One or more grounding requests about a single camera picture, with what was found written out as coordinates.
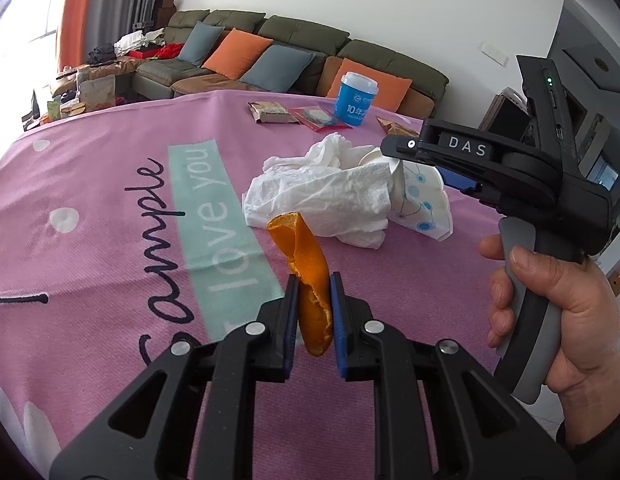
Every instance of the food package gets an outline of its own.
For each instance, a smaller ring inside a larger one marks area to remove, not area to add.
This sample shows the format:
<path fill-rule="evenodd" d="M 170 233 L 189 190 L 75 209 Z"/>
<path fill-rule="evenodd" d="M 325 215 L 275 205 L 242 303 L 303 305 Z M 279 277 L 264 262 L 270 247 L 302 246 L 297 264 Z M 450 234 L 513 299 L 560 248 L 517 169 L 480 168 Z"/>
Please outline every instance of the food package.
<path fill-rule="evenodd" d="M 116 79 L 114 74 L 106 75 L 92 81 L 83 81 L 79 88 L 79 97 L 85 103 L 86 112 L 112 108 L 116 103 Z"/>
<path fill-rule="evenodd" d="M 314 130 L 315 132 L 322 132 L 325 130 L 334 131 L 351 128 L 351 126 L 344 123 L 320 106 L 290 108 L 288 111 L 294 117 L 299 119 L 301 123 L 305 124 L 305 126 Z"/>
<path fill-rule="evenodd" d="M 78 98 L 65 103 L 61 107 L 61 118 L 74 117 L 85 112 L 85 103 L 80 103 Z"/>
<path fill-rule="evenodd" d="M 387 135 L 404 135 L 410 137 L 419 136 L 418 132 L 410 130 L 402 124 L 393 123 L 392 121 L 388 121 L 387 119 L 382 119 L 380 117 L 377 117 L 376 120 L 379 121 L 379 124 L 381 124 L 381 127 Z"/>
<path fill-rule="evenodd" d="M 283 105 L 272 102 L 248 103 L 248 108 L 258 123 L 298 123 Z"/>
<path fill-rule="evenodd" d="M 61 108 L 57 101 L 48 101 L 48 117 L 51 122 L 61 118 Z"/>

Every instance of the blue cup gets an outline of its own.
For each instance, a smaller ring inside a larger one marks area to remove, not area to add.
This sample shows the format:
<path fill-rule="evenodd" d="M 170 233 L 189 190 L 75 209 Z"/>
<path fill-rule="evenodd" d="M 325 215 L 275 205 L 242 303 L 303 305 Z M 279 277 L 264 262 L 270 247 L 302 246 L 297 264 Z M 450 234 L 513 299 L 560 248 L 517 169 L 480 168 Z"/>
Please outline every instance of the blue cup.
<path fill-rule="evenodd" d="M 334 114 L 350 126 L 359 126 L 378 92 L 374 79 L 348 72 L 341 78 Z"/>

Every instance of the fingernail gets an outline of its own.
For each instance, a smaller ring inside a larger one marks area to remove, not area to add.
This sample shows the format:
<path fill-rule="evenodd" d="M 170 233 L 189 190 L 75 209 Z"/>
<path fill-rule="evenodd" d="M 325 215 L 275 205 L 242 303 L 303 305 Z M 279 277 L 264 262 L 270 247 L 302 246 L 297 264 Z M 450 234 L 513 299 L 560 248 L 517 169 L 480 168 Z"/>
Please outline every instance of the fingernail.
<path fill-rule="evenodd" d="M 522 247 L 515 247 L 510 253 L 512 264 L 523 272 L 530 271 L 530 251 Z"/>
<path fill-rule="evenodd" d="M 488 346 L 493 346 L 494 345 L 494 338 L 496 338 L 496 334 L 490 328 L 490 330 L 488 332 Z"/>
<path fill-rule="evenodd" d="M 505 312 L 495 312 L 492 316 L 492 330 L 497 335 L 504 335 L 506 332 L 507 314 Z"/>
<path fill-rule="evenodd" d="M 490 290 L 490 294 L 492 296 L 492 301 L 496 306 L 501 304 L 501 296 L 503 295 L 503 287 L 500 283 L 494 283 L 492 285 L 492 289 Z"/>

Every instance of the mint green stripe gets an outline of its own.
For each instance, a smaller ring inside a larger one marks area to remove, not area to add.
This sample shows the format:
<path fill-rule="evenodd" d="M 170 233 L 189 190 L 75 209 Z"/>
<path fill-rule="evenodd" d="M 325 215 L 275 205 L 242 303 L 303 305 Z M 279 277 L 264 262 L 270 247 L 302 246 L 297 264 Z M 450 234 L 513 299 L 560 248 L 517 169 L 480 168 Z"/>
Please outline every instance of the mint green stripe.
<path fill-rule="evenodd" d="M 213 341 L 254 320 L 283 296 L 245 218 L 216 140 L 170 146 L 170 179 L 181 250 L 203 322 Z"/>

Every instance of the plastic bag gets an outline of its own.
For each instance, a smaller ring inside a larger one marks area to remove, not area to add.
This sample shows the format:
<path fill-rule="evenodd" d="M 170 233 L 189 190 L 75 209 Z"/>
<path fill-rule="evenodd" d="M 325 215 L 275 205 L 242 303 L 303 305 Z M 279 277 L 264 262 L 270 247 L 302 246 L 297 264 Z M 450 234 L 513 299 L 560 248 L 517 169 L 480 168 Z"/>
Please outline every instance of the plastic bag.
<path fill-rule="evenodd" d="M 320 106 L 290 108 L 288 112 L 299 119 L 300 123 L 305 124 L 305 126 L 311 128 L 315 132 L 322 132 L 324 130 L 342 130 L 352 127 Z"/>
<path fill-rule="evenodd" d="M 84 81 L 79 88 L 79 96 L 85 103 L 86 112 L 111 108 L 116 102 L 116 78 L 113 74 Z"/>

